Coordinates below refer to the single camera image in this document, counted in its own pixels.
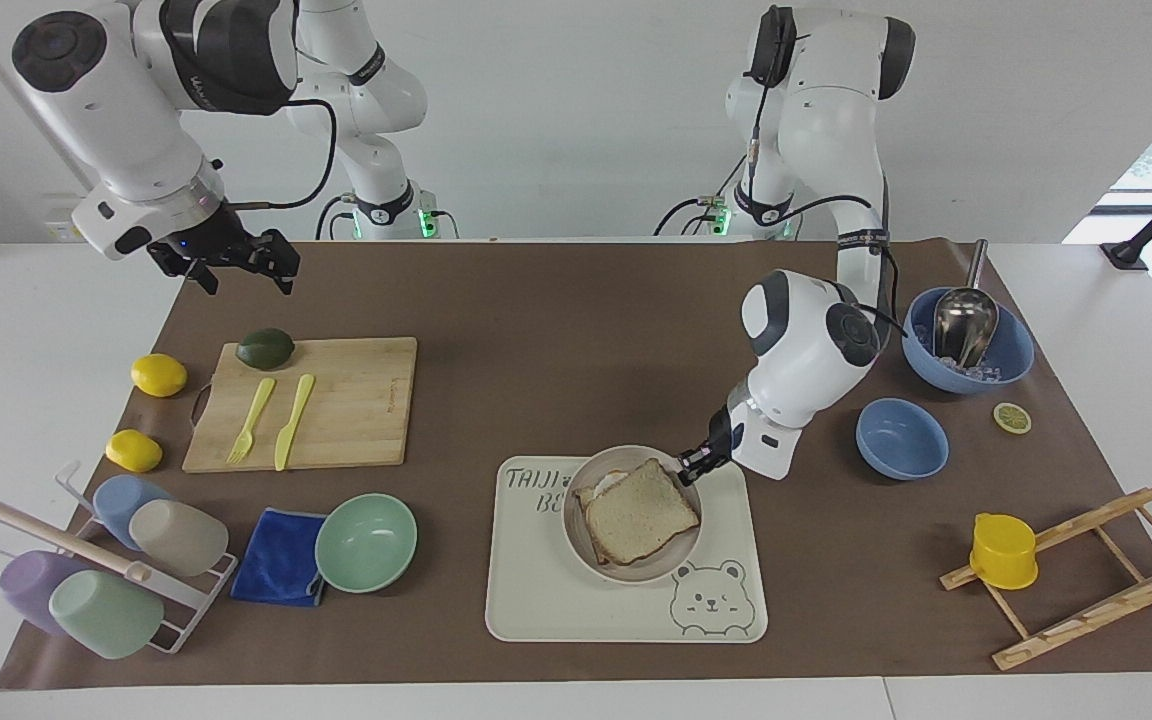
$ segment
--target mint green cup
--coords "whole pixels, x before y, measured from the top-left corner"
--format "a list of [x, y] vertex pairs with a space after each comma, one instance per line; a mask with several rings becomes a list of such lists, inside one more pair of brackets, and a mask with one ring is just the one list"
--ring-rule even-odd
[[106, 660], [145, 647], [162, 623], [159, 597], [100, 570], [65, 578], [51, 593], [47, 611], [74, 639]]
[[396, 497], [369, 493], [343, 501], [314, 541], [319, 574], [340, 591], [364, 593], [402, 577], [416, 555], [416, 517]]

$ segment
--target toast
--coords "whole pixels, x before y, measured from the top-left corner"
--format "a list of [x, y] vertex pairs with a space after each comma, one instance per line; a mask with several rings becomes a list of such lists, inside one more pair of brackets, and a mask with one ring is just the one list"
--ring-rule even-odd
[[599, 564], [631, 564], [652, 556], [673, 537], [700, 524], [658, 460], [599, 486], [602, 491], [593, 486], [576, 493]]

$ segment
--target wooden cutting board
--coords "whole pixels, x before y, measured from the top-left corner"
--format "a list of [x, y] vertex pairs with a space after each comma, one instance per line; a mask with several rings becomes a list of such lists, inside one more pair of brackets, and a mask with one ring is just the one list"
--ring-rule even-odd
[[[349, 338], [296, 343], [288, 363], [271, 372], [243, 365], [237, 343], [220, 351], [211, 395], [184, 457], [187, 473], [273, 470], [278, 430], [291, 416], [297, 380], [314, 376], [288, 469], [402, 465], [416, 372], [416, 338]], [[257, 384], [274, 378], [273, 396], [252, 430], [250, 454], [225, 464], [243, 427]]]

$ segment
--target blue towel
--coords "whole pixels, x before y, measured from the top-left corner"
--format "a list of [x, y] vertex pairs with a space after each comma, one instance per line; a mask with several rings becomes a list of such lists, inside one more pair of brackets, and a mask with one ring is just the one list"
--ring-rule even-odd
[[256, 521], [229, 597], [248, 602], [316, 607], [323, 577], [314, 561], [314, 541], [326, 515], [266, 507]]

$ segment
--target white table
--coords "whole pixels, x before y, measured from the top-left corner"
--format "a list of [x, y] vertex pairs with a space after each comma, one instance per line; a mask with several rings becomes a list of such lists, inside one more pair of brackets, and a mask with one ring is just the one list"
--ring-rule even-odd
[[[1096, 247], [995, 245], [991, 258], [1124, 490], [1152, 484], [1149, 275], [1112, 270]], [[100, 456], [131, 388], [127, 369], [154, 344], [177, 288], [149, 258], [115, 264], [86, 247], [0, 245], [0, 498], [51, 523], [69, 518], [73, 502], [50, 486], [50, 476], [74, 457], [90, 469]], [[1043, 432], [1043, 419], [1036, 423]], [[37, 544], [0, 526], [0, 547]], [[0, 664], [17, 623], [0, 600]], [[1152, 715], [1152, 673], [103, 689], [0, 694], [0, 717], [86, 717], [116, 706], [120, 720], [132, 720], [160, 717], [165, 702], [181, 717], [293, 717], [310, 708], [351, 717], [721, 717], [749, 707], [813, 719], [1135, 719]]]

